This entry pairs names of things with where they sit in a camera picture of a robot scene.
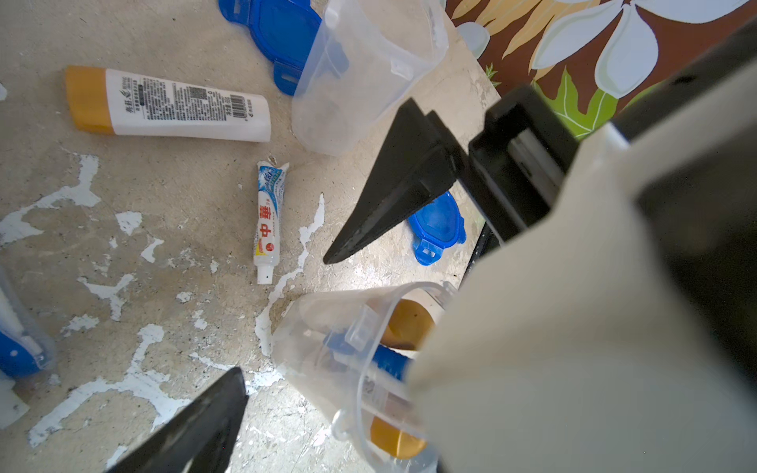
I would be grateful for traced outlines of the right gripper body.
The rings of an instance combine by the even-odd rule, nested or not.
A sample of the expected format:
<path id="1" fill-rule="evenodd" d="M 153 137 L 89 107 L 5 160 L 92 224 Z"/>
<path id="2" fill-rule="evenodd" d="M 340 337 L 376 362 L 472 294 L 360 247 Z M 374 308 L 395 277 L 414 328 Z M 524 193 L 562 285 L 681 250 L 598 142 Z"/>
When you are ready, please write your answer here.
<path id="1" fill-rule="evenodd" d="M 506 94 L 468 144 L 459 182 L 500 242 L 541 221 L 556 204 L 579 143 L 530 86 Z"/>

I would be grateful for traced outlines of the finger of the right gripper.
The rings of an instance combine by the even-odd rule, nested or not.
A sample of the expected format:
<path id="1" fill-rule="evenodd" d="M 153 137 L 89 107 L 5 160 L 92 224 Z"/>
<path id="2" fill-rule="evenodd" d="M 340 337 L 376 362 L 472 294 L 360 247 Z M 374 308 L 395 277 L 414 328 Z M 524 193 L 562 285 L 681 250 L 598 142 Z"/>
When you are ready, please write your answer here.
<path id="1" fill-rule="evenodd" d="M 337 264 L 378 240 L 459 178 L 464 151 L 435 112 L 410 99 L 396 112 L 357 204 L 323 256 Z"/>

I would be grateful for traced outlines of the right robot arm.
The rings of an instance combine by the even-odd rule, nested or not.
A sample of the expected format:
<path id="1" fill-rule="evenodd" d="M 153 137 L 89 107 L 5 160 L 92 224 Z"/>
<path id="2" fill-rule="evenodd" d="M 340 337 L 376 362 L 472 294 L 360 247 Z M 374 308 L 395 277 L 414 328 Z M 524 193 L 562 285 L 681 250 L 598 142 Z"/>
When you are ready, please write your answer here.
<path id="1" fill-rule="evenodd" d="M 323 260 L 459 183 L 500 242 L 408 374 L 446 472 L 756 468 L 756 26 L 575 139 L 520 87 L 405 102 Z"/>

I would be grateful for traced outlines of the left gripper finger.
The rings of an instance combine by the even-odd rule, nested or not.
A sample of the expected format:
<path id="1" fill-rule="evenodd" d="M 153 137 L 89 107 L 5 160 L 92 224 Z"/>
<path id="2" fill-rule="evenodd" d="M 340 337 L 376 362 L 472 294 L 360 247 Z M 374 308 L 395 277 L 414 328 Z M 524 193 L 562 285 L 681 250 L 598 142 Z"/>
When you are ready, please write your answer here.
<path id="1" fill-rule="evenodd" d="M 225 472 L 248 404 L 241 368 L 223 374 L 110 472 Z"/>

